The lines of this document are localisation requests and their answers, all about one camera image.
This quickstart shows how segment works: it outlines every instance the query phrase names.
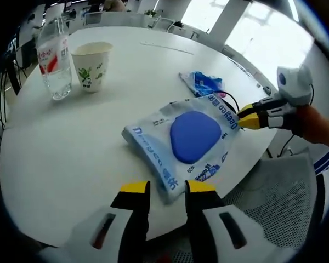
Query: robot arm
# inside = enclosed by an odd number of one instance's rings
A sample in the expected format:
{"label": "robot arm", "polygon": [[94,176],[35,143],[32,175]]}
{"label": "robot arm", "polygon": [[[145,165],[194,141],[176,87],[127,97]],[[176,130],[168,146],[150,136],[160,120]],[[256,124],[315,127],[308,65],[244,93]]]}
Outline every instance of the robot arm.
{"label": "robot arm", "polygon": [[312,78],[307,67],[277,70],[279,92],[245,106],[238,116],[239,125],[248,129],[280,128],[301,136],[302,127],[296,116],[297,107],[311,103]]}
{"label": "robot arm", "polygon": [[48,263],[141,263],[149,210],[149,181],[123,185],[109,207],[76,225],[61,247],[47,247],[39,256]]}
{"label": "robot arm", "polygon": [[287,262],[291,248],[278,248],[261,225],[234,205],[225,206],[213,185],[185,182],[185,206],[194,262]]}

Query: blue printed logo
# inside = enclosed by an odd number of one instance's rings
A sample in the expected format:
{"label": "blue printed logo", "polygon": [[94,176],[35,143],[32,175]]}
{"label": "blue printed logo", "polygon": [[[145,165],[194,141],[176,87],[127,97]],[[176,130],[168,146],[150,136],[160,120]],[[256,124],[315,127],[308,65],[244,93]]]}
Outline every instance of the blue printed logo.
{"label": "blue printed logo", "polygon": [[219,165],[210,165],[209,163],[205,165],[204,170],[201,172],[201,174],[197,177],[195,177],[196,181],[203,182],[210,178],[211,176],[215,175],[215,173],[219,170]]}
{"label": "blue printed logo", "polygon": [[[145,145],[146,150],[153,156],[155,161],[157,161],[158,166],[160,168],[162,168],[163,163],[162,163],[159,155],[155,152],[155,150],[150,146],[148,141],[142,135],[142,133],[143,133],[142,129],[140,127],[137,127],[137,128],[133,128],[133,131],[141,139],[141,141]],[[167,181],[167,184],[171,190],[174,190],[178,186],[177,180],[171,176],[170,172],[166,168],[163,169],[162,175],[163,175],[164,179]]]}
{"label": "blue printed logo", "polygon": [[226,118],[226,120],[230,124],[230,128],[234,130],[237,127],[237,123],[233,119],[231,112],[225,108],[223,104],[220,103],[220,101],[216,98],[215,95],[211,94],[207,96],[208,100],[212,103],[214,107],[218,107],[218,109],[221,111],[223,116]]}

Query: blue circular pad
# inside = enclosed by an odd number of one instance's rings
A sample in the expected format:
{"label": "blue circular pad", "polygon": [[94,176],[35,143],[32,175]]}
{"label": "blue circular pad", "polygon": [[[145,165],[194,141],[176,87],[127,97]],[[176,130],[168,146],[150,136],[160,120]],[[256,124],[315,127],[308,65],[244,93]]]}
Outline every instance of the blue circular pad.
{"label": "blue circular pad", "polygon": [[170,137],[174,156],[181,162],[193,164],[219,140],[219,124],[198,111],[178,116],[171,126]]}

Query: table surface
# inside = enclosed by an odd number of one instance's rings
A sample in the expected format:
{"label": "table surface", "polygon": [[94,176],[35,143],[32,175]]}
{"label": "table surface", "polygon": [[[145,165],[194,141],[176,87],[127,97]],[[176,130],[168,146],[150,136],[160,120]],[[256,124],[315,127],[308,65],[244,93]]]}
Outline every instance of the table surface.
{"label": "table surface", "polygon": [[[92,41],[114,45],[104,90],[82,92],[71,63],[73,90],[63,101],[53,101],[37,67],[18,95],[2,138],[0,177],[8,212],[21,232],[54,246],[62,245],[78,222],[110,205],[122,184],[133,181],[152,182],[148,239],[185,224],[184,195],[164,205],[155,178],[121,136],[124,126],[169,102],[193,97],[178,72],[223,78],[241,108],[266,97],[257,81],[223,54],[180,36],[95,27],[72,34],[69,49]],[[223,166],[209,179],[221,197],[247,175],[275,133],[238,132]]]}

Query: blue stripe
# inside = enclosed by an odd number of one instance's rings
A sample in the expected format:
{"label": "blue stripe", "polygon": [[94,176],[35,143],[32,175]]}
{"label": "blue stripe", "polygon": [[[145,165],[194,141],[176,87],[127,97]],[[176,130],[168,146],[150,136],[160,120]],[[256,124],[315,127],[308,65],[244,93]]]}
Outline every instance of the blue stripe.
{"label": "blue stripe", "polygon": [[329,160],[329,151],[317,162],[315,162],[314,169],[317,170],[319,167],[323,166],[323,164],[325,164],[328,160]]}
{"label": "blue stripe", "polygon": [[329,166],[329,160],[325,162],[321,167],[319,167],[316,171],[316,174],[320,174],[322,171],[324,171]]}

